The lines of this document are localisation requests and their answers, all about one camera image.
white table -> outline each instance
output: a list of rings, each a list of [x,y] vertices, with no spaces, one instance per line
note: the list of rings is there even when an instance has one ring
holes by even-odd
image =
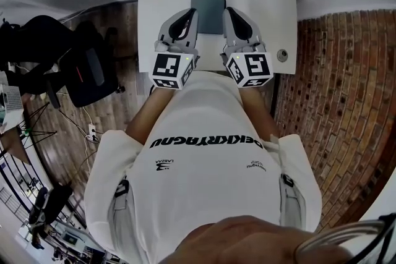
[[[150,54],[154,52],[154,42],[162,23],[190,5],[191,0],[139,0],[137,29],[141,72],[149,71]],[[226,0],[226,5],[243,11],[259,26],[267,51],[272,53],[274,72],[294,74],[297,51],[296,0]],[[225,70],[219,56],[224,45],[222,35],[198,34],[196,48],[201,59],[197,69]],[[285,62],[277,59],[280,49],[288,53]]]

eyeglasses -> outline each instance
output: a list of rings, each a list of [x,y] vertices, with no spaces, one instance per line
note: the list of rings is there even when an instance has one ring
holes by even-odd
[[[295,262],[304,264],[313,251],[337,245],[349,251],[353,258],[345,264],[396,264],[396,213],[380,216],[378,220],[346,224],[318,234],[295,250]]]

power outlet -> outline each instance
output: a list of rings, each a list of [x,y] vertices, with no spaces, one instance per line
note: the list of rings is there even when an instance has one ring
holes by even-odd
[[[92,141],[92,142],[97,141],[98,140],[97,139],[97,133],[95,132],[96,128],[95,128],[95,126],[93,124],[89,124],[88,125],[88,131],[89,131],[88,139],[90,141]]]

skin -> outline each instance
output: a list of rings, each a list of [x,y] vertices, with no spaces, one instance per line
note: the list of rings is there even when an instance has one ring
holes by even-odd
[[[261,93],[256,88],[240,89],[243,109],[262,140],[280,133]],[[156,88],[126,133],[145,144],[158,117],[174,95],[174,90]],[[179,247],[161,264],[295,264],[294,251],[313,235],[283,228],[252,216],[227,218],[190,232]],[[298,264],[345,263],[350,255],[339,247],[326,247],[299,257]]]

white cube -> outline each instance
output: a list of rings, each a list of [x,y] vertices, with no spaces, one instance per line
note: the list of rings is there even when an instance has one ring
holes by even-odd
[[[263,86],[273,77],[268,52],[232,53],[226,67],[239,88]]]
[[[156,87],[180,90],[195,68],[193,54],[155,52],[148,77]]]

